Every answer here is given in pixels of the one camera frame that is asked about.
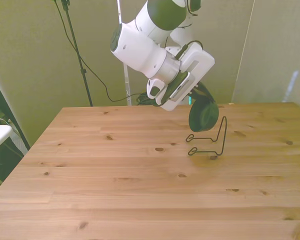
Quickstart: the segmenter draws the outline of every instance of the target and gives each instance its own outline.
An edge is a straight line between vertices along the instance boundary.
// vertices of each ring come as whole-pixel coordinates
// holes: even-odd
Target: robotic arm link
[[[191,32],[192,12],[200,7],[201,0],[148,0],[133,21],[118,26],[110,45],[120,61],[149,79],[147,95],[163,109],[172,111],[187,95],[196,99],[189,116],[194,132],[211,129],[219,117],[200,83],[215,59]],[[180,46],[161,48],[169,35]]]

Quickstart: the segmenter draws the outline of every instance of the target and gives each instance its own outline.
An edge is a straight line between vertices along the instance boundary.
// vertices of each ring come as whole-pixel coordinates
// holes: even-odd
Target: headphone ear cup
[[[206,96],[201,96],[191,107],[189,127],[193,132],[203,132],[212,129],[219,118],[219,107]]]

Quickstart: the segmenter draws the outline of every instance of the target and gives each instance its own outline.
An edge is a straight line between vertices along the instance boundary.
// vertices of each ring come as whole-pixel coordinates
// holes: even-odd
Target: wire
[[[200,44],[201,48],[204,49],[204,45],[203,45],[202,42],[200,42],[199,40],[193,40],[193,41],[190,41],[190,42],[187,43],[187,45],[189,46],[189,45],[192,44],[192,43],[198,43],[198,44]]]
[[[166,37],[165,44],[164,44],[164,49],[166,49],[166,47],[167,47],[168,38],[169,38],[169,36]]]
[[[5,145],[11,152],[18,155],[20,158],[24,157],[24,156],[20,155],[19,153],[17,153],[15,150],[13,150],[11,147],[9,147],[6,143],[3,143],[3,145]]]
[[[187,26],[177,26],[177,28],[179,28],[179,29],[185,29],[185,28],[188,28],[188,27],[190,27],[192,25],[192,23],[191,24],[189,24],[189,25],[187,25]]]
[[[62,25],[63,25],[63,29],[64,29],[64,33],[65,33],[65,35],[66,35],[66,38],[68,39],[68,41],[69,41],[69,43],[71,44],[72,48],[77,52],[77,50],[76,50],[74,44],[72,43],[72,41],[70,40],[70,38],[69,38],[69,36],[68,36],[68,32],[67,32],[67,29],[66,29],[66,25],[65,25],[64,19],[63,19],[63,17],[62,17],[62,14],[61,14],[61,12],[60,12],[60,9],[59,9],[59,6],[58,6],[58,4],[57,4],[57,1],[56,1],[56,0],[53,0],[53,1],[54,1],[54,3],[55,3],[55,6],[56,6],[56,8],[57,8],[57,10],[58,10],[58,13],[59,13],[59,16],[60,16],[60,18],[61,18],[61,22],[62,22]],[[79,57],[80,57],[81,61],[83,62],[83,64],[90,70],[90,72],[91,72],[94,76],[96,76],[96,78],[102,83],[102,85],[103,85],[104,88],[105,88],[106,95],[107,95],[108,99],[109,99],[111,102],[113,102],[113,103],[114,103],[114,102],[120,102],[120,101],[122,101],[122,100],[125,100],[125,99],[130,98],[131,96],[134,96],[134,95],[140,95],[140,94],[141,94],[141,93],[135,93],[135,94],[131,94],[131,95],[126,96],[126,97],[124,97],[124,98],[122,98],[122,99],[119,99],[119,100],[112,100],[111,97],[109,96],[109,92],[108,92],[108,87],[107,87],[107,85],[101,80],[101,78],[100,78],[94,71],[92,71],[92,69],[86,64],[86,62],[85,62],[84,59],[81,57],[81,55],[79,55]]]
[[[204,49],[202,42],[200,42],[199,40],[192,40],[181,48],[181,50],[175,55],[175,59],[179,60],[182,54],[184,54],[184,52],[188,49],[189,45],[192,43],[198,43],[200,44],[202,50]]]
[[[186,7],[188,8],[188,12],[189,12],[192,16],[194,16],[194,17],[198,16],[198,14],[194,14],[193,12],[190,11],[190,9],[189,9],[189,0],[186,0]]]

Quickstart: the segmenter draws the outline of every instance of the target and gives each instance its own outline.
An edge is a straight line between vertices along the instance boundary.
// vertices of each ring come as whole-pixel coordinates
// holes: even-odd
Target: black cable
[[[190,27],[190,26],[192,26],[192,23],[189,24],[189,25],[187,25],[187,26],[178,26],[177,28],[179,28],[179,29],[185,29],[185,28],[188,28],[188,27]]]
[[[184,52],[188,49],[189,45],[192,43],[198,43],[198,44],[200,44],[202,50],[204,49],[202,42],[200,42],[199,40],[192,40],[181,48],[181,50],[175,55],[175,59],[179,60],[179,58],[182,56],[182,54],[184,54]]]
[[[192,43],[198,43],[198,44],[200,44],[201,48],[204,49],[204,45],[199,40],[192,40],[192,41],[188,42],[187,45],[189,46]]]
[[[57,4],[57,1],[56,1],[56,0],[53,0],[53,1],[54,1],[54,3],[55,3],[55,6],[56,6],[56,8],[57,8],[57,10],[58,10],[58,13],[59,13],[59,16],[60,16],[60,18],[61,18],[62,25],[63,25],[63,29],[64,29],[64,32],[65,32],[66,38],[68,39],[68,41],[69,41],[69,43],[71,44],[72,48],[77,52],[77,50],[76,50],[74,44],[72,43],[72,41],[70,40],[70,38],[69,38],[69,36],[68,36],[68,32],[67,32],[67,29],[66,29],[66,25],[65,25],[64,19],[63,19],[63,17],[62,17],[62,14],[61,14],[61,12],[60,12],[60,9],[59,9],[59,6],[58,6],[58,4]],[[90,70],[90,72],[91,72],[93,75],[95,75],[95,76],[99,79],[99,81],[100,81],[100,82],[102,83],[102,85],[105,87],[106,95],[107,95],[108,99],[109,99],[111,102],[113,102],[113,103],[114,103],[114,102],[119,102],[119,101],[128,99],[128,98],[130,98],[131,96],[134,96],[134,95],[140,95],[140,94],[141,94],[141,93],[135,93],[135,94],[131,94],[131,95],[126,96],[126,97],[124,97],[124,98],[122,98],[122,99],[119,99],[119,100],[112,100],[112,99],[110,98],[110,96],[109,96],[107,85],[101,80],[101,78],[100,78],[94,71],[92,71],[92,69],[86,64],[86,62],[85,62],[84,59],[81,57],[81,55],[79,55],[79,56],[80,56],[81,61],[83,62],[83,64]]]
[[[164,49],[166,49],[166,47],[167,47],[168,38],[169,38],[169,36],[166,37],[165,44],[164,44]]]
[[[190,8],[189,8],[189,0],[186,0],[186,7],[188,8],[188,12],[189,12],[192,16],[194,16],[194,17],[198,16],[198,14],[194,14],[193,12],[190,11]]]

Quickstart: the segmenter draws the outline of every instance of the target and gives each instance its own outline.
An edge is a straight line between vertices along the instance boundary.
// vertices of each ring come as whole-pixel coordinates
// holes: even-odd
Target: wooden table
[[[186,143],[189,110],[62,109],[0,187],[0,240],[300,240],[300,108],[221,105],[218,159],[187,155],[222,143]]]

